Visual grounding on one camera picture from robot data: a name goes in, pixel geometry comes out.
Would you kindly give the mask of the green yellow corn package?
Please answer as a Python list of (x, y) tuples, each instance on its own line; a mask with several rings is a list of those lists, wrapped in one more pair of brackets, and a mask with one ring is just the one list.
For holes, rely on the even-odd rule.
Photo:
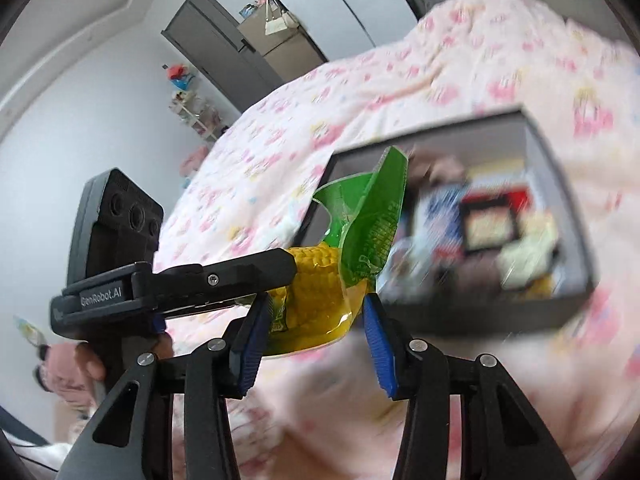
[(349, 332), (390, 255), (407, 180), (407, 155), (388, 148), (375, 170), (314, 193), (329, 226), (317, 245), (288, 248), (297, 272), (291, 284), (270, 292), (267, 356), (321, 347)]

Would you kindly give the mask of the pink cartoon print blanket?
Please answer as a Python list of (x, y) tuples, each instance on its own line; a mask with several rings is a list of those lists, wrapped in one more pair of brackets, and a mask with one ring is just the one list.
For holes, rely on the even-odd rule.
[(537, 0), (446, 0), (403, 40), (250, 107), (160, 231), (153, 266), (323, 240), (326, 181), (405, 152), (370, 269), (431, 347), (492, 354), (578, 479), (639, 417), (639, 58)]

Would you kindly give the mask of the blue white patterned packet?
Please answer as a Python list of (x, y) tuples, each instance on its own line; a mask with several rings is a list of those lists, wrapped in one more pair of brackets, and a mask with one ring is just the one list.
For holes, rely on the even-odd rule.
[(424, 280), (443, 266), (459, 263), (464, 256), (459, 203), (468, 186), (441, 184), (434, 188), (409, 188), (402, 205), (400, 239), (410, 278)]

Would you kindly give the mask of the dark grey cardboard box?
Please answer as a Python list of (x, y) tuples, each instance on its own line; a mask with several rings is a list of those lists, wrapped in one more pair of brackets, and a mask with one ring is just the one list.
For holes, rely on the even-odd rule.
[(450, 122), (332, 155), (322, 184), (409, 159), (399, 226), (376, 288), (416, 333), (485, 337), (559, 328), (596, 272), (570, 185), (522, 110)]

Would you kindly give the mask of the black framed small box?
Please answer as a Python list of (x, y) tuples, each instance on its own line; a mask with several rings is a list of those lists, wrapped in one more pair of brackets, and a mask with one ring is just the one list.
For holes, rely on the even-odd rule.
[(530, 206), (527, 188), (465, 195), (458, 206), (465, 255), (495, 252), (518, 240), (518, 214)]

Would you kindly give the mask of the cream sachet packet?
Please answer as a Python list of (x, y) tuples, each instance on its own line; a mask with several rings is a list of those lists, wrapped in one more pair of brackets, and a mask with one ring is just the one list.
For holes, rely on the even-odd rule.
[(521, 289), (548, 274), (560, 234), (549, 211), (523, 211), (518, 215), (520, 238), (501, 248), (497, 269), (504, 290)]

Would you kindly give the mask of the white shelf with toys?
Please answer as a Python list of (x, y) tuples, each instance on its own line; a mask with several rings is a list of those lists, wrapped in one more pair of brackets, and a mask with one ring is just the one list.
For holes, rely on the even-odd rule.
[(162, 65), (167, 80), (174, 87), (168, 108), (201, 140), (213, 145), (226, 132), (214, 101), (200, 90), (198, 73), (186, 64)]

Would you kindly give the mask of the grey door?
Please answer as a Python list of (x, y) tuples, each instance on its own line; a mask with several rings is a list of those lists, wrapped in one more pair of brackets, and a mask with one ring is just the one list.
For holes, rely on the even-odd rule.
[(186, 0), (162, 35), (240, 112), (283, 84), (217, 0)]

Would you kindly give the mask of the brown wardrobe cabinet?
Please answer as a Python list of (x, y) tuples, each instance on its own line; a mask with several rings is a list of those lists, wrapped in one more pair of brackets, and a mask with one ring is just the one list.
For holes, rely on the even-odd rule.
[(326, 62), (326, 57), (280, 0), (253, 0), (238, 29), (276, 74), (289, 82)]

